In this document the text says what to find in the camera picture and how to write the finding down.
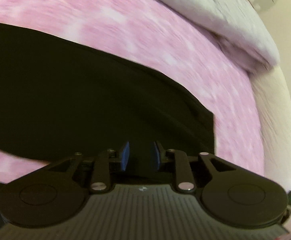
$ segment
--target ridged gray panel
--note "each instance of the ridged gray panel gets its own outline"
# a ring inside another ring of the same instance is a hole
[[[92,195],[76,216],[56,226],[28,229],[6,224],[0,240],[274,240],[287,233],[279,225],[244,230],[208,216],[195,197],[169,185],[116,185]]]

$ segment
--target black garment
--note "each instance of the black garment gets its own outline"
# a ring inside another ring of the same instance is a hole
[[[35,30],[0,24],[0,149],[55,161],[130,141],[146,174],[151,142],[214,153],[213,114],[164,74]]]

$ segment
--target pink and white tie-dye fabric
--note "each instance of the pink and white tie-dye fabric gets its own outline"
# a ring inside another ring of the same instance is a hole
[[[215,115],[216,155],[263,175],[260,121],[247,73],[213,36],[157,0],[0,0],[0,23],[39,30],[154,68]],[[7,183],[44,164],[0,152]]]

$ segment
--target silver screw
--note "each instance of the silver screw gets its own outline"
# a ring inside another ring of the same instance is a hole
[[[148,188],[147,187],[140,187],[139,190],[140,191],[146,191],[146,190],[148,190]]]
[[[179,187],[179,189],[182,189],[182,190],[192,190],[192,189],[194,189],[194,185],[191,182],[181,182],[178,185],[178,187]]]
[[[106,189],[106,185],[103,182],[95,182],[91,185],[91,189],[93,190],[105,190]]]

